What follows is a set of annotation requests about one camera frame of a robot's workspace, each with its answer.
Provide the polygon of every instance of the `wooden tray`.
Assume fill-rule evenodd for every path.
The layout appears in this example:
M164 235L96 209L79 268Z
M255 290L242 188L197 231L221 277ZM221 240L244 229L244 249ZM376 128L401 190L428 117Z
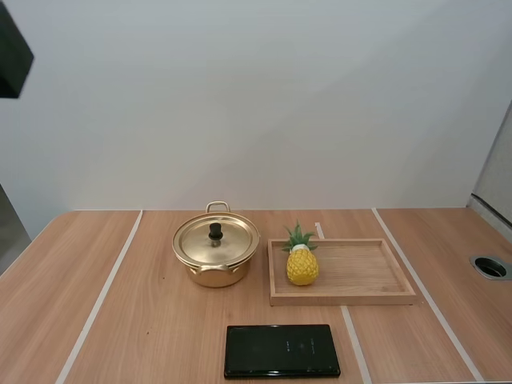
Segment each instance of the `wooden tray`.
M373 306L413 304L416 293L382 238L314 239L320 275L310 286L286 276L285 239L269 240L272 306Z

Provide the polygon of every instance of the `black object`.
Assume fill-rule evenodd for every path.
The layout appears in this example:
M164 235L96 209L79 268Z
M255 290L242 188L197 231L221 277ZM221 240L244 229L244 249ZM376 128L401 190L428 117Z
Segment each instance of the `black object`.
M208 237L214 241L220 240L222 236L224 236L221 229L222 226L220 222L212 222L210 224L210 233L208 234Z
M315 378L340 373L328 325L227 327L226 378Z
M0 98L19 98L34 55L0 1Z

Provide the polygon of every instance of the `pot handle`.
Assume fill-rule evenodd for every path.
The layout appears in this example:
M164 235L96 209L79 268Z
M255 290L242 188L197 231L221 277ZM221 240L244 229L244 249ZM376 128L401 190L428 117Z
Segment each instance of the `pot handle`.
M196 275L200 275L203 272L207 272L209 270L221 270L223 272L233 272L230 270L230 268L226 264L223 264L221 266L200 266L196 270L193 268L190 268L190 270L192 271L193 274L196 274Z
M230 206L227 205L227 202L223 202L221 200L215 200L214 202L209 202L208 205L206 206L207 213L210 212L210 208L212 206L224 206L226 208L226 211L231 212Z

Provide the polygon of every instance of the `white stripe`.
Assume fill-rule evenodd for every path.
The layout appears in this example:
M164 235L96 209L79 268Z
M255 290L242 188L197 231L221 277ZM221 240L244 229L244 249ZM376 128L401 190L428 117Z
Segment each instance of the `white stripe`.
M316 222L314 224L314 226L317 227L317 232L318 232L318 237L319 238L326 238L324 235L323 235L323 230L322 230L322 226L320 226L320 223L319 222Z
M319 222L314 224L317 227L318 237L326 238L323 235L322 226ZM361 344L359 344L358 334L355 331L354 324L352 323L352 317L350 316L349 309L346 306L342 306L342 314L343 319L345 320L346 330L349 333L350 342L352 343L352 348L354 349L355 358L358 362L359 371L361 372L362 382L364 384L371 384L371 376L368 371L368 366L366 365L366 360L364 354L362 354Z
M467 354L466 350L462 346L461 342L458 340L455 333L452 331L450 324L448 324L448 321L445 319L445 317L442 315L441 311L439 310L438 306L436 305L435 301L432 299L432 296L430 296L428 290L426 290L425 286L423 285L421 279L419 278L418 274L414 270L413 266L410 264L409 260L406 257L406 254L403 253L402 248L400 248L400 245L397 243L397 241L394 239L393 235L391 234L390 230L382 220L380 214L378 214L376 208L371 209L374 212L374 215L381 225L384 232L386 232L386 235L388 239L393 244L394 248L398 252L398 255L402 259L403 263L405 264L406 268L408 269L410 275L413 277L414 281L418 285L419 290L422 292L423 296L425 297L425 300L429 303L430 308L438 318L439 322L441 323L442 328L445 330L446 334L450 338L451 342L454 344L455 348L457 349L458 353L461 355L462 360L467 365L467 368L470 370L471 374L473 375L474 379L477 382L484 382L483 376L478 372L478 368L471 360L470 356Z
M112 285L112 281L114 280L115 275L119 270L122 260L125 258L125 254L128 251L128 248L130 248L131 241L134 239L134 236L135 236L135 233L137 232L138 224L140 223L141 218L142 218L142 210L138 214L137 220L135 220L134 227L131 229L131 232L128 235L128 238L126 239L125 245L121 249L121 253L118 256L118 259L115 261L115 264L112 267L112 270L110 271L109 277L106 279L105 285L103 286L102 291L100 292L98 298L96 299L96 303L94 304L93 309L90 312L89 317L87 318L86 324L83 326L82 332L80 332L77 342L74 344L74 347L71 350L70 356L67 358L66 364L64 364L64 367L62 368L60 375L58 376L57 380L55 381L55 384L63 384L67 378L68 373L71 371L71 367L73 366L74 360L77 358L78 353L80 352L80 349L82 348L83 343L86 340L86 337L90 331L90 328L92 327L93 322L96 319L96 315L98 314L99 309L102 307L102 304L103 304L103 301L105 300L106 294L108 293L109 288Z

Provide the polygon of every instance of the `wooden table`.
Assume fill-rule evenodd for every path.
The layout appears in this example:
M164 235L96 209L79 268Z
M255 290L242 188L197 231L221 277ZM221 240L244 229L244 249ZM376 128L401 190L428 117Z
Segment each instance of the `wooden table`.
M249 274L221 289L194 284L173 255L174 232L198 212L53 220L0 277L0 382L225 382L228 325L287 323L330 324L342 376L322 383L512 380L512 282L468 261L512 262L512 245L473 211L241 213L262 240ZM266 240L297 219L326 238L386 238L419 303L270 307Z

